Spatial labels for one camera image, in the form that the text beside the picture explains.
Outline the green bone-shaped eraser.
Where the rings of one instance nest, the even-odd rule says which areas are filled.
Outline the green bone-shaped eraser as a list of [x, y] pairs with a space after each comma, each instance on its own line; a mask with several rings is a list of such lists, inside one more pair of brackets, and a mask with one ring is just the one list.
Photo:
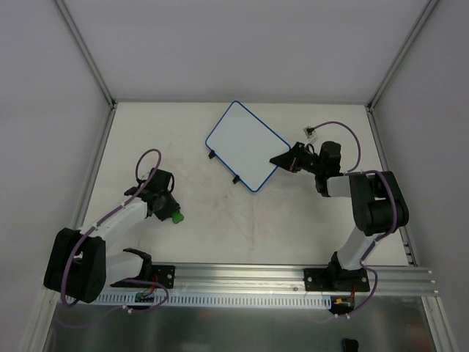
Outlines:
[[171, 220], [174, 224], [179, 224], [184, 220], [184, 216], [180, 211], [176, 211], [171, 215]]

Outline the blue framed whiteboard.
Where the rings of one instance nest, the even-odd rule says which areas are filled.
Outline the blue framed whiteboard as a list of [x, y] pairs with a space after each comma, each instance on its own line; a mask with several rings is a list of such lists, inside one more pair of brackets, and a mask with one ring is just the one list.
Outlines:
[[205, 139], [217, 157], [251, 192], [258, 192], [276, 171], [270, 162], [290, 144], [240, 101], [231, 102]]

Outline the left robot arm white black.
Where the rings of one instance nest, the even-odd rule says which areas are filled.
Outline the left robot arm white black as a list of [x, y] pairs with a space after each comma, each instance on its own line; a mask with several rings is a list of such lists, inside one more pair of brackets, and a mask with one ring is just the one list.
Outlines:
[[148, 179], [138, 180], [101, 220], [77, 230], [60, 230], [45, 270], [44, 286], [71, 303], [92, 303], [106, 287], [152, 289], [164, 285], [170, 271], [153, 264], [150, 254], [132, 248], [119, 254], [109, 254], [108, 250], [132, 227], [152, 217], [181, 222], [184, 217], [173, 190], [173, 174], [152, 169]]

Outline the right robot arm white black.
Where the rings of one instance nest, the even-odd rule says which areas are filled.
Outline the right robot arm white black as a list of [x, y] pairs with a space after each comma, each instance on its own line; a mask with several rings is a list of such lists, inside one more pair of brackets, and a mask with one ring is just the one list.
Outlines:
[[351, 201], [352, 232], [324, 269], [304, 269], [306, 291], [368, 292], [367, 258], [382, 239], [409, 221], [409, 210], [393, 172], [341, 172], [341, 145], [332, 141], [324, 142], [318, 153], [298, 142], [270, 162], [291, 173], [312, 173], [316, 190], [323, 197]]

